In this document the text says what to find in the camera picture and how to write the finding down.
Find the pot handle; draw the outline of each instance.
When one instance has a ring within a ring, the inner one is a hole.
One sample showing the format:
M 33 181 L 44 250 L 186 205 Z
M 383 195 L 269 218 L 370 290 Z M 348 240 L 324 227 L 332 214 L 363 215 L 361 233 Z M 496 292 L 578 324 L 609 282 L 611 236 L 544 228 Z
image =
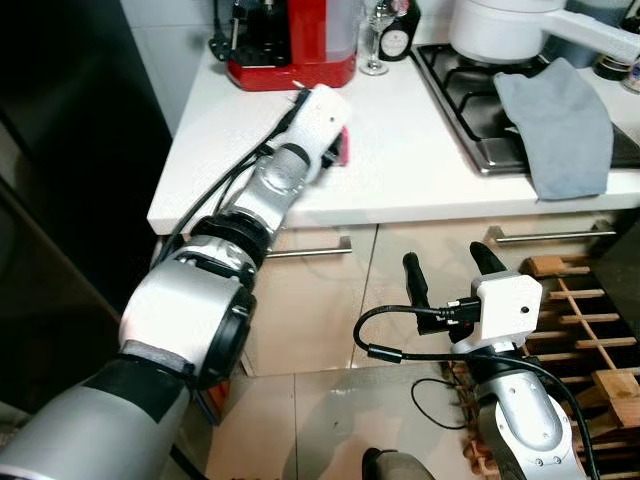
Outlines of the pot handle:
M 542 29 L 570 42 L 632 64 L 640 56 L 640 35 L 610 27 L 581 13 L 555 10 L 543 14 Z

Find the bottle label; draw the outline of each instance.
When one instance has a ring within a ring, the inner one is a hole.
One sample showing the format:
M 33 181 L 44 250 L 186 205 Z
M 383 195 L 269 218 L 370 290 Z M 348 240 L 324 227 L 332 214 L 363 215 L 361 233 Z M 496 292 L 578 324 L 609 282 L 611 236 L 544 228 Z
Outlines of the bottle label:
M 409 45 L 409 35 L 402 30 L 388 30 L 382 35 L 380 48 L 387 57 L 397 57 Z
M 398 17 L 406 15 L 409 11 L 409 0 L 393 0 L 392 5 Z

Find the kitchen counter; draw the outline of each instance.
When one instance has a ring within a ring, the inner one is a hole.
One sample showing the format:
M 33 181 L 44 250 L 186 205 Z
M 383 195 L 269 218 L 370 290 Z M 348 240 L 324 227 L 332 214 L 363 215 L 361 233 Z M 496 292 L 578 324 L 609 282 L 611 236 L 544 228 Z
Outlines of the kitchen counter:
M 596 88 L 612 120 L 640 143 L 640 96 L 591 70 L 581 74 Z M 606 194 L 556 202 L 538 201 L 524 175 L 480 176 L 410 59 L 390 64 L 381 77 L 358 72 L 339 91 L 353 107 L 350 163 L 331 168 L 307 189 L 287 217 L 290 227 L 640 206 L 640 171 L 635 170 L 612 171 Z M 293 96 L 240 90 L 226 78 L 224 65 L 205 50 L 147 216 L 155 232 L 168 234 L 201 193 L 273 128 Z M 215 197 L 199 215 L 214 204 Z

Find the black wire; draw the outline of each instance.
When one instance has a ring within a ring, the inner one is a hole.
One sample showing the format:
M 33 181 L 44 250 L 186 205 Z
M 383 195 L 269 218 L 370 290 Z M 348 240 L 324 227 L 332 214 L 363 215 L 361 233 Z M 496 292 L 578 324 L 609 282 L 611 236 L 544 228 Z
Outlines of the black wire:
M 189 478 L 192 480 L 209 480 L 200 473 L 200 470 L 198 470 L 187 456 L 182 453 L 182 450 L 175 445 L 171 446 L 171 458 L 173 458 L 173 461 L 176 462 L 176 464 L 184 471 L 184 473 L 189 475 Z
M 456 386 L 456 384 L 453 382 L 447 382 L 446 380 L 440 380 L 439 378 L 421 378 L 420 380 L 416 380 L 415 382 L 413 382 L 413 385 L 411 385 L 411 400 L 413 401 L 413 404 L 416 406 L 416 408 L 420 410 L 420 413 L 422 413 L 425 417 L 427 417 L 431 422 L 435 423 L 440 428 L 444 428 L 445 430 L 462 430 L 463 428 L 466 428 L 467 425 L 465 423 L 463 423 L 462 425 L 456 425 L 456 426 L 445 425 L 443 423 L 440 423 L 438 420 L 436 420 L 435 418 L 433 418 L 431 415 L 429 415 L 427 412 L 424 411 L 424 409 L 418 403 L 418 400 L 416 400 L 415 390 L 418 385 L 426 382 L 440 383 L 442 385 L 447 385 L 448 387 Z
M 362 341 L 360 338 L 360 330 L 362 326 L 365 324 L 367 320 L 371 317 L 375 317 L 376 315 L 381 315 L 383 313 L 392 313 L 392 312 L 401 312 L 401 313 L 431 313 L 434 315 L 440 315 L 441 311 L 439 308 L 418 308 L 418 307 L 410 307 L 407 305 L 381 305 L 380 307 L 375 307 L 365 312 L 356 322 L 355 327 L 353 327 L 353 340 L 356 342 L 361 349 L 367 351 L 369 349 L 369 345 Z
M 364 351 L 369 350 L 369 344 L 365 343 L 360 337 L 360 331 L 362 330 L 362 326 L 364 323 L 374 317 L 376 315 L 380 315 L 382 313 L 390 313 L 390 312 L 401 312 L 401 313 L 433 313 L 438 315 L 440 309 L 432 309 L 432 308 L 416 308 L 406 305 L 382 305 L 380 307 L 376 307 L 368 312 L 365 312 L 356 322 L 355 327 L 353 328 L 353 340 L 356 345 L 363 349 Z M 584 453 L 586 457 L 587 470 L 592 480 L 600 480 L 600 473 L 598 472 L 598 467 L 596 466 L 595 456 L 593 454 L 593 447 L 591 445 L 591 437 L 589 436 L 589 428 L 587 427 L 587 422 L 582 414 L 582 410 L 580 409 L 580 405 L 576 401 L 575 397 L 571 393 L 571 390 L 567 388 L 567 386 L 562 383 L 558 377 L 556 377 L 553 373 L 548 370 L 533 364 L 529 363 L 525 360 L 520 360 L 516 358 L 510 357 L 502 357 L 500 355 L 488 355 L 481 353 L 444 353 L 444 354 L 429 354 L 429 353 L 402 353 L 403 360 L 416 360 L 416 361 L 428 361 L 428 362 L 442 362 L 442 361 L 469 361 L 469 360 L 490 360 L 497 361 L 507 365 L 515 366 L 522 368 L 523 370 L 528 370 L 530 372 L 540 374 L 553 383 L 555 383 L 560 391 L 562 392 L 562 396 L 569 403 L 571 410 L 576 418 L 576 423 L 578 424 L 578 430 L 580 431 L 580 436 L 582 437 L 582 444 L 584 448 Z
M 202 196 L 191 206 L 191 208 L 187 211 L 187 213 L 185 213 L 182 216 L 182 218 L 178 221 L 178 223 L 176 223 L 175 227 L 173 227 L 173 230 L 171 230 L 171 233 L 169 234 L 166 241 L 164 242 L 164 245 L 162 245 L 162 248 L 160 249 L 158 256 L 156 257 L 153 264 L 151 265 L 152 269 L 156 265 L 158 265 L 161 261 L 163 261 L 165 258 L 167 258 L 167 256 L 169 256 L 176 239 L 178 238 L 178 236 L 180 235 L 184 227 L 187 225 L 187 223 L 189 223 L 189 221 L 193 218 L 193 216 L 196 213 L 198 213 L 198 210 L 200 210 L 202 206 L 205 203 L 207 203 L 207 201 L 213 196 L 214 193 L 216 193 L 220 189 L 222 185 L 224 185 L 225 182 L 229 181 L 234 177 L 237 177 L 240 173 L 242 173 L 244 171 L 243 168 L 246 166 L 245 164 L 249 160 L 251 160 L 251 158 L 253 158 L 256 155 L 258 150 L 260 150 L 264 146 L 264 144 L 268 142 L 271 138 L 272 138 L 272 135 L 270 134 L 262 142 L 260 142 L 258 146 L 256 146 L 253 150 L 251 150 L 248 154 L 246 154 L 242 158 L 242 160 L 240 160 L 235 165 L 233 165 L 229 170 L 227 170 L 226 173 L 222 177 L 220 177 L 220 179 L 215 184 L 213 184 L 206 192 L 204 192 Z
M 256 162 L 257 162 L 257 160 L 254 160 L 252 162 L 247 163 L 246 165 L 243 165 L 242 168 L 240 168 L 238 170 L 238 173 L 235 174 L 233 177 L 231 177 L 227 181 L 227 185 L 224 187 L 224 190 L 220 194 L 220 198 L 218 198 L 218 201 L 216 202 L 216 206 L 213 209 L 214 215 L 216 213 L 218 213 L 220 211 L 220 209 L 222 208 L 222 204 L 224 203 L 225 198 L 227 198 L 227 195 L 229 194 L 229 190 L 231 190 L 231 186 L 233 185 L 233 183 L 238 179 L 238 177 L 242 174 L 242 172 L 244 172 L 245 170 L 248 170 L 249 168 L 255 166 Z
M 216 33 L 222 33 L 222 24 L 220 22 L 220 9 L 218 8 L 218 0 L 213 0 L 213 29 Z

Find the metal handle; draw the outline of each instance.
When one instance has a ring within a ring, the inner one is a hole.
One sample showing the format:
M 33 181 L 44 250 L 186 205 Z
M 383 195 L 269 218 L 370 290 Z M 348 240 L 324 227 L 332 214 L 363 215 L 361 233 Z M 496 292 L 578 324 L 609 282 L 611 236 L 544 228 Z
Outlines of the metal handle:
M 593 229 L 585 232 L 534 233 L 530 235 L 505 235 L 502 227 L 489 227 L 488 237 L 498 244 L 538 242 L 545 240 L 582 240 L 586 238 L 610 237 L 616 231 L 606 220 L 596 221 Z
M 271 252 L 267 254 L 267 258 L 322 257 L 325 255 L 346 255 L 348 253 L 353 253 L 351 237 L 340 237 L 340 243 L 336 248 L 310 248 L 307 250 Z

